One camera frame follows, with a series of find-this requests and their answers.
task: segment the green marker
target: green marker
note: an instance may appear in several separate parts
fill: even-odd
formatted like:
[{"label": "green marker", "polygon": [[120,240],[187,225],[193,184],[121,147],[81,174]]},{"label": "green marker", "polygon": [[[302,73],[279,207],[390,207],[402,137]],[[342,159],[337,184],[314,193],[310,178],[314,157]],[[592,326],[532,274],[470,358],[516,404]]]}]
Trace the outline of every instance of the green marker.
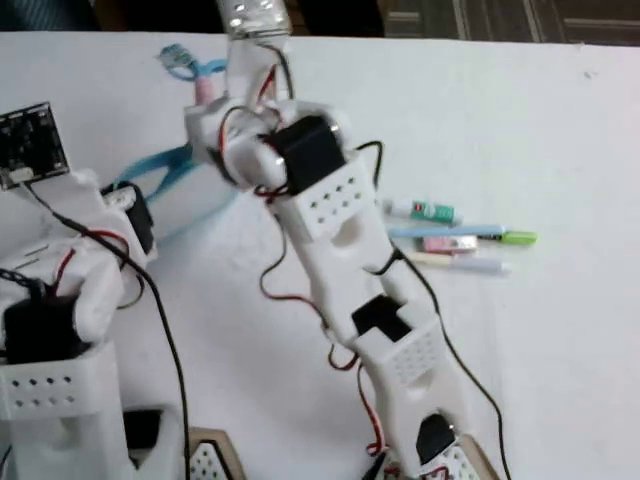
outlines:
[{"label": "green marker", "polygon": [[509,245],[533,245],[538,240],[534,232],[507,232],[503,235],[480,235],[481,240],[494,240]]},{"label": "green marker", "polygon": [[384,209],[394,217],[426,220],[447,225],[462,223],[462,217],[453,207],[422,200],[387,199],[384,201]]}]

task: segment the black circuit board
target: black circuit board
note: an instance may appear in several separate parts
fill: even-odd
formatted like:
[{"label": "black circuit board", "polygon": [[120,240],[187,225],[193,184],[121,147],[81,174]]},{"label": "black circuit board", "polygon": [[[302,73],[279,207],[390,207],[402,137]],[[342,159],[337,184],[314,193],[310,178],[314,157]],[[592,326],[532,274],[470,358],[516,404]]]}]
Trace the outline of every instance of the black circuit board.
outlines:
[{"label": "black circuit board", "polygon": [[0,189],[68,172],[49,103],[0,115]]}]

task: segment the floor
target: floor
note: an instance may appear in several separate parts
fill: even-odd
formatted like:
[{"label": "floor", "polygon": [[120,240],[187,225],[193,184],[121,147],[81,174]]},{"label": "floor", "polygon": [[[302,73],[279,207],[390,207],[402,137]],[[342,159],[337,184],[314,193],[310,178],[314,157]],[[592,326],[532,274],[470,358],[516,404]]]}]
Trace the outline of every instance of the floor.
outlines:
[{"label": "floor", "polygon": [[386,34],[512,42],[640,45],[630,0],[389,0]]}]

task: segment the white table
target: white table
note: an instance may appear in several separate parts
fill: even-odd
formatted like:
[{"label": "white table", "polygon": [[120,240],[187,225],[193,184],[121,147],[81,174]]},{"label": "white table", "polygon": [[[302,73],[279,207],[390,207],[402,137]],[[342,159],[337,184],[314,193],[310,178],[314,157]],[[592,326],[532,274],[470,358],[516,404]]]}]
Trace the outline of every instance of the white table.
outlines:
[{"label": "white table", "polygon": [[[0,111],[50,100],[71,161],[110,180],[185,140],[181,109],[191,87],[153,58],[176,41],[202,59],[225,54],[220,36],[2,34]],[[487,253],[516,264],[508,279],[429,272],[455,343],[504,405],[514,479],[633,478],[640,51],[311,38],[292,45],[298,96],[342,107],[354,142],[386,142],[383,194],[428,194],[469,221],[540,233],[527,251]],[[206,206],[221,188],[180,195]],[[9,209],[37,218],[2,196],[0,254],[32,228],[27,218],[11,223]],[[166,227],[164,212],[155,216]],[[166,242],[151,266],[186,366],[191,423],[228,430],[251,479],[358,478],[372,432],[354,375],[328,368],[327,342],[304,306],[269,303],[258,292],[259,272],[278,249],[261,205],[242,197]],[[271,286],[307,288],[293,255]],[[151,298],[136,308],[138,319],[125,312],[114,326],[124,402],[175,401]],[[495,418],[469,393],[474,433],[498,466]]]}]

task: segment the blue pen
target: blue pen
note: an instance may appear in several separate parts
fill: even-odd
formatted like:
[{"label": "blue pen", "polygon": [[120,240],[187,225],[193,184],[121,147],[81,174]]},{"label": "blue pen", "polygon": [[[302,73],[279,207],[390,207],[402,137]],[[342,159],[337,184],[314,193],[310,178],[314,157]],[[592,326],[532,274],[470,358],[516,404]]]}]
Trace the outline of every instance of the blue pen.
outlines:
[{"label": "blue pen", "polygon": [[390,237],[395,238],[424,238],[446,237],[455,235],[504,235],[507,229],[502,225],[465,225],[461,227],[433,227],[433,228],[390,228]]}]

